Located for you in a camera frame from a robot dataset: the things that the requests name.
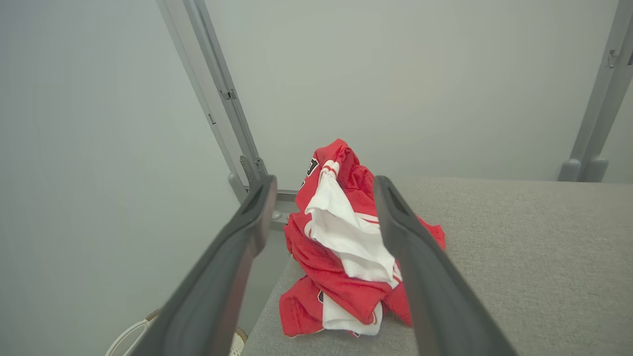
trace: metal post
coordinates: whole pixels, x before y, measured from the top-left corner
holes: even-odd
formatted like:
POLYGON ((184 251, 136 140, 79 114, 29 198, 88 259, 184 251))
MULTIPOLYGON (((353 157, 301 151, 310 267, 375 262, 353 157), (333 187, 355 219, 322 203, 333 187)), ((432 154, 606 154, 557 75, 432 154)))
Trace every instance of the metal post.
POLYGON ((180 61, 182 62, 183 67, 185 68, 185 72, 187 73, 187 76, 189 77, 191 86, 193 87, 194 92, 196 93, 196 96, 198 98, 198 101, 200 102, 200 105, 202 106, 202 109, 204 113, 206 114, 205 119, 207 119, 209 126, 211 127, 211 131, 213 132, 213 135, 215 136, 218 146, 220 147, 222 156, 224 156, 224 160, 227 162, 227 165, 229 166, 229 170, 230 170, 229 184, 233 188, 233 191, 235 193, 235 196, 237 197, 237 200, 240 203, 242 203, 244 199, 246 199, 246 190, 244 189, 242 182, 240 181, 240 178, 237 174, 237 169, 235 165, 233 164, 233 161, 231 160, 229 150, 227 149, 227 146, 224 143, 222 134, 220 133, 218 126, 213 120, 213 116, 211 115, 211 110, 209 109, 209 104, 207 103, 206 98, 204 97, 204 94, 200 87, 200 83, 197 81, 194 70, 191 67, 191 63, 189 62, 189 59, 187 57, 187 52, 182 45, 182 41, 180 40, 180 36, 178 35, 178 32, 176 30, 176 26, 173 22, 173 18, 169 12, 169 9, 167 8, 167 4, 165 0, 156 0, 156 4, 158 5, 158 8, 160 9, 161 14, 163 15, 165 25, 167 26, 167 31, 169 31, 173 44, 176 47, 176 52, 178 52, 178 56, 180 57, 180 61))
POLYGON ((602 180, 608 160, 598 156, 630 82, 631 66, 627 63, 632 15, 633 1, 620 0, 572 154, 561 167, 559 181, 602 180))
POLYGON ((224 109, 235 132, 246 164, 251 167, 255 180, 266 174, 263 160, 259 157, 253 136, 244 117, 244 110, 239 102, 237 91, 231 79, 220 43, 213 30, 213 24, 204 0, 184 0, 187 14, 193 26, 204 60, 211 72, 216 88, 222 97, 224 109))

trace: white cable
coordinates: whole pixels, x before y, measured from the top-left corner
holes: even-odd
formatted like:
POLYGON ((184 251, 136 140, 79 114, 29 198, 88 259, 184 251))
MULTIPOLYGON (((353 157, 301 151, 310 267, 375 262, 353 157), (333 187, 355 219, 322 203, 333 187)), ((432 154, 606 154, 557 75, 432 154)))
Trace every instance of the white cable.
POLYGON ((136 340, 134 340, 132 345, 125 351, 125 353, 122 355, 122 356, 127 356, 130 353, 130 351, 132 351, 132 349, 136 346, 136 343, 139 342, 139 340, 141 339, 141 336, 143 336, 143 334, 147 331, 147 327, 149 326, 150 323, 151 322, 147 321, 146 319, 143 319, 137 322, 136 324, 128 327, 127 330, 125 330, 121 335, 119 335, 119 337, 116 338, 116 340, 112 343, 112 345, 110 345, 110 348, 106 352, 106 356, 112 356, 114 354, 115 349, 119 346, 119 344, 121 343, 121 341, 123 341, 123 339, 125 339, 129 334, 137 330, 139 327, 143 327, 143 331, 136 338, 136 340))

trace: white wall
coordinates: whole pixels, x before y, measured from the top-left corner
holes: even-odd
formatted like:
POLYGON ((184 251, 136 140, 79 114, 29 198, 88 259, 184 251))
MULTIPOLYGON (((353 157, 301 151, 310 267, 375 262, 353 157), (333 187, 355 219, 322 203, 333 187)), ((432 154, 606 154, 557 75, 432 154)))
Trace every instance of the white wall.
POLYGON ((633 184, 633 86, 624 96, 600 154, 609 160, 603 183, 633 184))
POLYGON ((345 139, 375 174, 555 180, 617 0, 207 0, 260 156, 298 189, 345 139))
POLYGON ((237 208, 153 0, 0 3, 0 354, 102 355, 237 208))

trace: clothing pile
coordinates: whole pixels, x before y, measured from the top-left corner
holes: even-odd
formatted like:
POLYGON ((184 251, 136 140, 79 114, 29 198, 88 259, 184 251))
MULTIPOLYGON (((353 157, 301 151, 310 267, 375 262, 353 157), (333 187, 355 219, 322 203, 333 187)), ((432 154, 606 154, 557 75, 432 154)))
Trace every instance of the clothing pile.
MULTIPOLYGON (((382 243, 373 174, 343 140, 315 151, 296 203, 285 239, 306 276, 279 300, 284 334, 376 335, 387 309, 411 326, 398 262, 382 243)), ((420 222, 444 249, 441 227, 420 222)))

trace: gray upholstered platform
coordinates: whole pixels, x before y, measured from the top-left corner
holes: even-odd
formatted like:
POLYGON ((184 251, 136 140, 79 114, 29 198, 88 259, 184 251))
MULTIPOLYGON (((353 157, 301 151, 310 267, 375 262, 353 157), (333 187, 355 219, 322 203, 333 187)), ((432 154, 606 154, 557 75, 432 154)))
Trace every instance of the gray upholstered platform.
MULTIPOLYGON (((398 182, 521 355, 633 355, 633 186, 424 179, 398 182)), ((290 260, 243 356, 416 355, 392 315, 377 336, 283 335, 290 260)))

